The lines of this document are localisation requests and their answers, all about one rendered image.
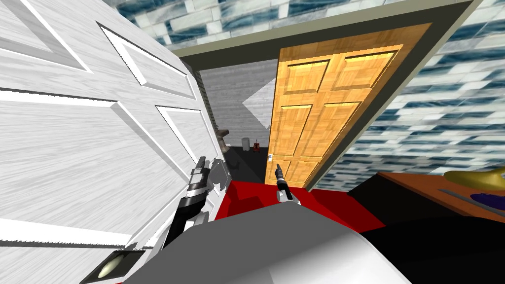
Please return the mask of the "orange wooden door leaf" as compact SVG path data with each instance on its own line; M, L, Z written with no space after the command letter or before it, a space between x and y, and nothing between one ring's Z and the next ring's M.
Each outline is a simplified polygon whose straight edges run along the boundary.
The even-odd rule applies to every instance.
M265 183L281 167L305 188L430 27L428 23L282 48Z

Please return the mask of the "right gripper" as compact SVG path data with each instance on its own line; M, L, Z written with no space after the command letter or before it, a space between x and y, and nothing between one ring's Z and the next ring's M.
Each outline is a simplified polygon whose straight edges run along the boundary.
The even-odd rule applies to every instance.
M283 194L283 199L293 200L293 195L291 194L291 191L285 179L282 176L276 176L276 179L278 190Z

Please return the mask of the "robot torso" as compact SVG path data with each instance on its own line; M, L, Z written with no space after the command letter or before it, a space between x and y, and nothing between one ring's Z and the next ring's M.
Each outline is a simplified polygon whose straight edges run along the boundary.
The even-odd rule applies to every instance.
M286 202L192 226L123 284L411 284L352 228Z

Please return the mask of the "white panelled door leaf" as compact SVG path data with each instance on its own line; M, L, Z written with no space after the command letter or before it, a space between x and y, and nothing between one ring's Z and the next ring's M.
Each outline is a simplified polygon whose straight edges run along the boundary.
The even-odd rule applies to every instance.
M183 61L103 0L0 0L0 284L116 284L223 159Z

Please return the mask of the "brown wooden table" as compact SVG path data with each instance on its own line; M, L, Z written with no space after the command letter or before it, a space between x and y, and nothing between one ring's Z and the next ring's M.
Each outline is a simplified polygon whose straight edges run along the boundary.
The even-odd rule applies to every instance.
M444 176L398 172L377 172L377 175L433 201L460 215L475 216L505 223L505 211L494 209L471 199L472 194L505 196L505 191L483 191L447 181Z

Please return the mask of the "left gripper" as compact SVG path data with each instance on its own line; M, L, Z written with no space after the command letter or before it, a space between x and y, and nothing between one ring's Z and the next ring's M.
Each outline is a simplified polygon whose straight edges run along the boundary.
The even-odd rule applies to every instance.
M191 177L185 198L203 194L207 188L209 168L195 168L191 171Z

